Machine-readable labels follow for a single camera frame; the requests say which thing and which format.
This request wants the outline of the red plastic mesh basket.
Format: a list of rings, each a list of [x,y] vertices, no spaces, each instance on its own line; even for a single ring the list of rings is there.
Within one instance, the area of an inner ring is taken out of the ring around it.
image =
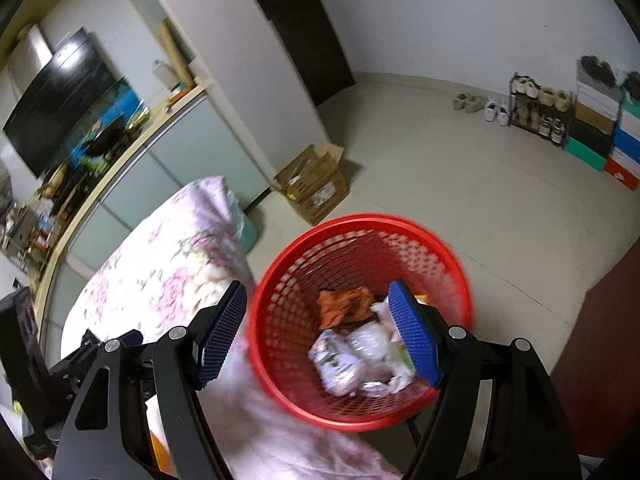
[[[365,432],[418,414],[436,396],[415,379],[372,398],[326,392],[309,359],[324,330],[345,336],[382,316],[373,311],[395,280],[465,328],[474,323],[463,266],[433,232],[387,214],[353,214],[316,226],[280,252],[250,305],[250,362],[281,408],[321,428]]]

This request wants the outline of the black range hood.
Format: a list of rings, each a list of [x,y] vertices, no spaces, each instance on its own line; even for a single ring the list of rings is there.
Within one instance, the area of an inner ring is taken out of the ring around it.
[[[3,132],[34,177],[39,178],[78,120],[116,78],[96,44],[79,29],[29,84]]]

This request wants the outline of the brown wrapper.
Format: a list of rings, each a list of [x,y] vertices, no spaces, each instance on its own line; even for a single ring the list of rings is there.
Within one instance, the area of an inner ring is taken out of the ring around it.
[[[367,287],[322,290],[316,300],[319,308],[319,330],[349,333],[376,319],[371,309],[375,296]]]

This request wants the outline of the stack of shoe boxes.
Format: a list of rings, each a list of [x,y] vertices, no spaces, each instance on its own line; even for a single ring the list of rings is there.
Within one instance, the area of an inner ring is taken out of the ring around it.
[[[564,150],[631,191],[639,188],[639,75],[619,84],[608,62],[576,62],[576,98]]]

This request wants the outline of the white plastic bottle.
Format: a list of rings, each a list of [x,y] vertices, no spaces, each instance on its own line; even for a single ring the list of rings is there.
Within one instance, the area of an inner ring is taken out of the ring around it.
[[[152,74],[169,90],[174,91],[181,84],[175,71],[165,62],[155,60],[152,65]]]

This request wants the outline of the white sneakers pair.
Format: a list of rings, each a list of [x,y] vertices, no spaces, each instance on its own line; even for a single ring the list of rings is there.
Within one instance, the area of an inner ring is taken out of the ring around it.
[[[484,107],[486,122],[496,122],[500,127],[507,127],[510,120],[510,110],[506,102],[489,100]]]

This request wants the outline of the pink floral table cloth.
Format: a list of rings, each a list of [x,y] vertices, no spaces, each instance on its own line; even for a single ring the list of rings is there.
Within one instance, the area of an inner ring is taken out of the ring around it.
[[[198,385],[196,316],[232,281],[255,282],[220,177],[196,180],[146,217],[66,316],[63,357],[47,366],[18,341],[34,330],[27,289],[1,303],[1,359],[57,479],[393,479],[363,441],[298,422],[270,401],[248,362],[244,318],[218,377]]]

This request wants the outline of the black wok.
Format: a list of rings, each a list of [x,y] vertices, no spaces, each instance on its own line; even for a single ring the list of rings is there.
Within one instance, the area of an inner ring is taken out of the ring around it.
[[[87,140],[81,145],[84,155],[90,158],[102,157],[111,160],[116,146],[122,140],[125,128],[111,126],[102,130],[94,139]]]

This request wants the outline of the green trash bin with bag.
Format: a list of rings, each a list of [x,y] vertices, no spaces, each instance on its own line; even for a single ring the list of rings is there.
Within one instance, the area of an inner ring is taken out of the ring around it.
[[[236,237],[244,254],[248,254],[256,245],[259,237],[258,229],[242,208],[233,213]]]

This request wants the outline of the cardboard box on floor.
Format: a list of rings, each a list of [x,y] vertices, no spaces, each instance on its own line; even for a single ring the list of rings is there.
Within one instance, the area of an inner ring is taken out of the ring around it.
[[[335,144],[310,144],[273,177],[271,188],[300,218],[316,226],[349,193],[340,168],[343,154],[344,148]]]

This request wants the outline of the clear plastic bag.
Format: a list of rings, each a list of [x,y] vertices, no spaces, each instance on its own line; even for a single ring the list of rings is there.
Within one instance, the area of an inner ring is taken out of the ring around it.
[[[404,340],[390,312],[388,299],[370,307],[374,320],[347,335],[347,341],[366,363],[358,391],[369,398],[400,393],[416,379]]]

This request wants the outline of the beige slippers pair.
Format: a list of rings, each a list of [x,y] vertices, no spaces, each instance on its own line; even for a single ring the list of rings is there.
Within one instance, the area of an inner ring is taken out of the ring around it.
[[[468,92],[461,92],[454,97],[452,107],[454,110],[463,110],[465,113],[473,114],[482,110],[485,106],[485,99]]]

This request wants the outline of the wooden cutting board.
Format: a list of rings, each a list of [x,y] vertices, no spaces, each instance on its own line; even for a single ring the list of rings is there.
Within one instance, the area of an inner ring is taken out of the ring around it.
[[[172,68],[176,71],[180,81],[186,88],[194,88],[194,78],[189,67],[186,65],[186,61],[184,60],[180,50],[178,49],[177,44],[175,43],[174,37],[171,35],[167,18],[164,18],[160,21],[160,24],[158,24],[158,38],[160,38],[160,44],[165,50],[168,60]]]

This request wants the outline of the cat print watsons packet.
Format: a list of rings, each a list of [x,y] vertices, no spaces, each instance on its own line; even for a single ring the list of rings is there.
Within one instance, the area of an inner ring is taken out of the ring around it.
[[[331,396],[350,396],[372,378],[372,368],[334,330],[322,330],[308,351],[322,387]]]

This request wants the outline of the black shoe rack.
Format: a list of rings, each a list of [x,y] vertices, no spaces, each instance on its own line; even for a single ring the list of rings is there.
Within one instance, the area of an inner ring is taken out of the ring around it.
[[[575,114],[574,93],[519,73],[513,74],[509,86],[509,125],[562,148]]]

